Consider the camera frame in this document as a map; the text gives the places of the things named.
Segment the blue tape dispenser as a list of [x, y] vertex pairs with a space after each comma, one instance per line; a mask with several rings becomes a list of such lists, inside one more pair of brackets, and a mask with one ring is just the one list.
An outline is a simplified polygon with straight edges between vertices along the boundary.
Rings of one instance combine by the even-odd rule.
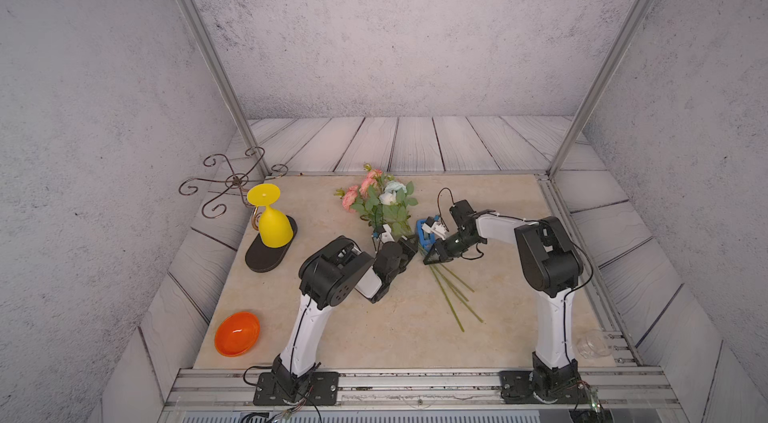
[[416, 231], [419, 240], [419, 247], [422, 254], [426, 255], [434, 245], [436, 238], [432, 226], [439, 222], [439, 217], [428, 217], [416, 222]]

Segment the artificial flower bouquet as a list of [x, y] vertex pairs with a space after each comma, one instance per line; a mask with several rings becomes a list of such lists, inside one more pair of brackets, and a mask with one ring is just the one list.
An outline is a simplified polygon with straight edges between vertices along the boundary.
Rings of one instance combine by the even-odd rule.
[[[393, 174], [386, 173], [370, 164], [364, 166], [364, 171], [366, 175], [360, 183], [339, 188], [334, 192], [334, 195], [340, 199], [345, 211], [355, 214], [367, 224], [371, 230], [374, 255], [383, 244], [379, 239], [382, 226], [388, 224], [392, 229], [395, 241], [402, 236], [415, 235], [417, 237], [418, 253], [410, 263], [419, 257], [424, 264], [426, 255], [420, 251], [416, 231], [418, 220], [412, 219], [413, 210], [418, 205], [414, 183], [405, 183]], [[429, 272], [436, 281], [459, 330], [464, 331], [464, 325], [456, 309], [458, 305], [463, 306], [478, 322], [482, 323], [484, 319], [470, 304], [468, 295], [474, 289], [453, 270], [447, 268], [446, 264], [424, 265], [429, 268]]]

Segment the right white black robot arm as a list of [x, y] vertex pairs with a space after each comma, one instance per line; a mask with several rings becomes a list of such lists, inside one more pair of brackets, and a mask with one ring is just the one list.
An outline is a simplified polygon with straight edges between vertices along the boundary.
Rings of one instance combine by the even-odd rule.
[[527, 220], [493, 210], [477, 212], [465, 200], [455, 203], [450, 213], [457, 231], [437, 236], [424, 263], [450, 262], [490, 240], [515, 244], [523, 276], [537, 292], [532, 390], [541, 399], [551, 400], [556, 393], [577, 385], [580, 375], [572, 349], [572, 306], [584, 265], [561, 221], [554, 216]]

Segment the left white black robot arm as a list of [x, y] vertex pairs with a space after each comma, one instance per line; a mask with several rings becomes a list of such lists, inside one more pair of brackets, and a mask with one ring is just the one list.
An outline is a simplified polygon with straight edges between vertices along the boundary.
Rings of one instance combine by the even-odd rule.
[[371, 303], [380, 301], [417, 252], [413, 236], [385, 242], [375, 255], [361, 250], [352, 239], [339, 236], [303, 263], [296, 322], [286, 347], [272, 365], [272, 374], [285, 390], [299, 392], [317, 368], [317, 349], [333, 310], [352, 291]]

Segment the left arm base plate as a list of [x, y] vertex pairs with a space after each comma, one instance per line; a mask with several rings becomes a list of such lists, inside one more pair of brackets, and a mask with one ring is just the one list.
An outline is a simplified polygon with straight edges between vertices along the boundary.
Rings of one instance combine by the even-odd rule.
[[253, 404], [278, 406], [304, 402], [310, 406], [334, 406], [339, 379], [338, 372], [310, 371], [298, 378], [288, 373], [262, 373], [255, 384]]

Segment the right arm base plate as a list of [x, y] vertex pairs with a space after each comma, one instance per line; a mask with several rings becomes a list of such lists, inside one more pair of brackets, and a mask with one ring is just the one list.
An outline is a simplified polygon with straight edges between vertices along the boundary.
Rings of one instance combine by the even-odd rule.
[[501, 371], [500, 395], [506, 404], [587, 406], [589, 397], [580, 375], [571, 367]]

